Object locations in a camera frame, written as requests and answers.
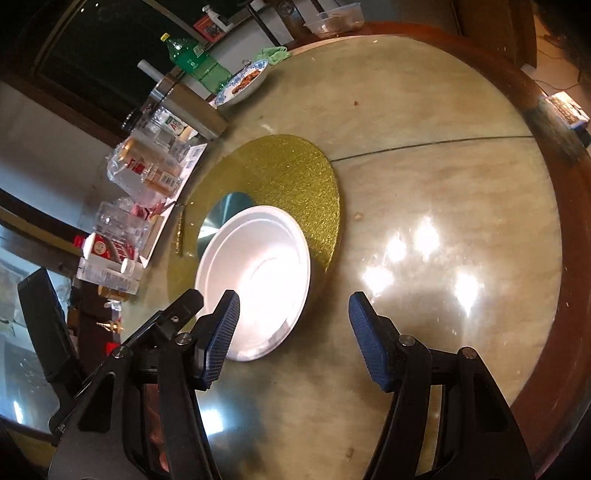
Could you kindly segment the small brass bell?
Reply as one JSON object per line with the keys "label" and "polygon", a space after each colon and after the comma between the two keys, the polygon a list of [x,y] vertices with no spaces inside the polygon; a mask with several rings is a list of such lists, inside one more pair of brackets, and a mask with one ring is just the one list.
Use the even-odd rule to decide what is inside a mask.
{"label": "small brass bell", "polygon": [[121,332],[124,330],[120,321],[110,321],[108,323],[97,322],[96,325],[117,335],[120,335]]}

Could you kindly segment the small white jar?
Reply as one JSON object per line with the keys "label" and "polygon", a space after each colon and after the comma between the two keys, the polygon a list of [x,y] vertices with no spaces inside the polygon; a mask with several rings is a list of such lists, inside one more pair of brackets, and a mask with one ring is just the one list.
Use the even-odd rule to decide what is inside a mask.
{"label": "small white jar", "polygon": [[141,262],[130,258],[124,258],[120,265],[120,273],[127,278],[139,281],[143,275],[144,267]]}

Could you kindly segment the peanut butter jar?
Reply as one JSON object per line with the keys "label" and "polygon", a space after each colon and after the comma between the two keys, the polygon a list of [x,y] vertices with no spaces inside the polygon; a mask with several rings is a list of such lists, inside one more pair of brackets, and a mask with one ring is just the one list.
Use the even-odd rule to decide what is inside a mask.
{"label": "peanut butter jar", "polygon": [[125,292],[110,289],[105,286],[98,287],[98,295],[112,301],[125,302],[129,299],[129,295]]}

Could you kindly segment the white lotion bottle red cap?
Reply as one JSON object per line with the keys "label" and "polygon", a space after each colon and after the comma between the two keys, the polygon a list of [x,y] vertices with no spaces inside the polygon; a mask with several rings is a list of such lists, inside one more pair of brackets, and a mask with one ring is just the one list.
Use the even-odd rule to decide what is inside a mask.
{"label": "white lotion bottle red cap", "polygon": [[82,251],[76,272],[77,279],[128,295],[137,294],[141,279],[136,281],[120,273],[120,265],[124,258],[137,261],[133,249],[96,232],[86,237],[77,236],[74,245]]}

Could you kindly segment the gold pen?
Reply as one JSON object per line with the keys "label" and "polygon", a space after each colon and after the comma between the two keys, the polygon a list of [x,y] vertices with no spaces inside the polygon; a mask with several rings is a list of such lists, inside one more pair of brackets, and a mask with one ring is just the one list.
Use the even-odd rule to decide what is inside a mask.
{"label": "gold pen", "polygon": [[183,235],[184,235],[184,212],[185,206],[183,204],[176,206],[178,218],[174,236],[175,255],[178,257],[183,256]]}

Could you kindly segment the clear glass pitcher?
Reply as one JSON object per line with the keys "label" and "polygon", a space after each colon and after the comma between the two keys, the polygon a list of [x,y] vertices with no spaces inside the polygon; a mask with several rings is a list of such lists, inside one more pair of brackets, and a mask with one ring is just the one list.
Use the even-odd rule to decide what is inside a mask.
{"label": "clear glass pitcher", "polygon": [[145,246],[149,228],[148,221],[108,202],[100,203],[93,227],[96,233],[135,250]]}

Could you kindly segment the silver turntable disc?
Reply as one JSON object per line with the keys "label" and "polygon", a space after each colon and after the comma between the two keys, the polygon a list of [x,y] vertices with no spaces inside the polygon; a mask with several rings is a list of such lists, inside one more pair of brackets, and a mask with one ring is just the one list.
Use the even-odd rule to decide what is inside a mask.
{"label": "silver turntable disc", "polygon": [[197,258],[201,259],[204,251],[219,229],[230,218],[254,205],[252,198],[243,192],[230,192],[218,200],[207,213],[197,235]]}

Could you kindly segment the clear plastic bag of jars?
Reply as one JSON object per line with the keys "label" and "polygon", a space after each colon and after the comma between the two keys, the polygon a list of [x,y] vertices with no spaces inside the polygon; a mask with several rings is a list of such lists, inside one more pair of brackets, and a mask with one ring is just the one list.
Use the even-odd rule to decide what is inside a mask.
{"label": "clear plastic bag of jars", "polygon": [[142,207],[172,198],[181,185],[189,145],[140,110],[127,117],[123,129],[129,136],[107,157],[108,179]]}

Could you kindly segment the gold glitter round mat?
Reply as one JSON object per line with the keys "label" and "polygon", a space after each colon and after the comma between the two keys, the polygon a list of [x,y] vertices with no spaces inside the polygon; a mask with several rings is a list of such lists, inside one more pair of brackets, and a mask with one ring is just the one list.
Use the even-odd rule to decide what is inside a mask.
{"label": "gold glitter round mat", "polygon": [[211,162],[204,154],[197,184],[184,201],[183,226],[174,234],[166,273],[167,298],[194,285],[199,256],[197,233],[214,205],[232,192],[245,193],[256,205],[286,211],[300,225],[311,253],[311,293],[321,295],[339,249],[342,202],[335,170],[307,139],[290,134],[246,142]]}

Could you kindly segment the steel thermos flask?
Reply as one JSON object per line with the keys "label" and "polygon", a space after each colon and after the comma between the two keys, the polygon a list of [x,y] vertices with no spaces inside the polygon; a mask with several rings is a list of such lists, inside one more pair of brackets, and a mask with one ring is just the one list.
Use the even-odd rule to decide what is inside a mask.
{"label": "steel thermos flask", "polygon": [[164,76],[150,92],[158,107],[164,107],[208,141],[228,128],[228,122],[214,107],[175,77]]}

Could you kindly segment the blue white food plate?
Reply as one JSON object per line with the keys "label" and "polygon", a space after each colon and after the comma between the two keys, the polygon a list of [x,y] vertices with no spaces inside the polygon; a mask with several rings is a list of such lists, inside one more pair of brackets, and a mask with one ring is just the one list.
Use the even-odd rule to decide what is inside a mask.
{"label": "blue white food plate", "polygon": [[212,106],[214,108],[231,106],[249,98],[252,93],[259,89],[259,86],[263,84],[269,73],[270,62],[268,59],[252,62],[228,81],[214,98]]}

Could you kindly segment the green plastic bottle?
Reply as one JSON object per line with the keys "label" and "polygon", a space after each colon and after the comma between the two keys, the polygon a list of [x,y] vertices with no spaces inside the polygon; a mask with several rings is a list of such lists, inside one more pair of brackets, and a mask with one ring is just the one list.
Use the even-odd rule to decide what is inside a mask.
{"label": "green plastic bottle", "polygon": [[232,74],[217,62],[193,38],[176,38],[164,33],[160,41],[166,45],[170,61],[185,74],[193,77],[211,94],[218,94]]}

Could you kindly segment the clear plastic food container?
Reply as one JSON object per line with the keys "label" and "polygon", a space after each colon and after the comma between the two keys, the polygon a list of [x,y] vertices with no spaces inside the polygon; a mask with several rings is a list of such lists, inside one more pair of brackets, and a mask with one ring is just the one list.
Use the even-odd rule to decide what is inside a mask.
{"label": "clear plastic food container", "polygon": [[338,8],[318,13],[311,22],[304,23],[318,38],[328,39],[360,30],[365,24],[360,2],[349,3]]}

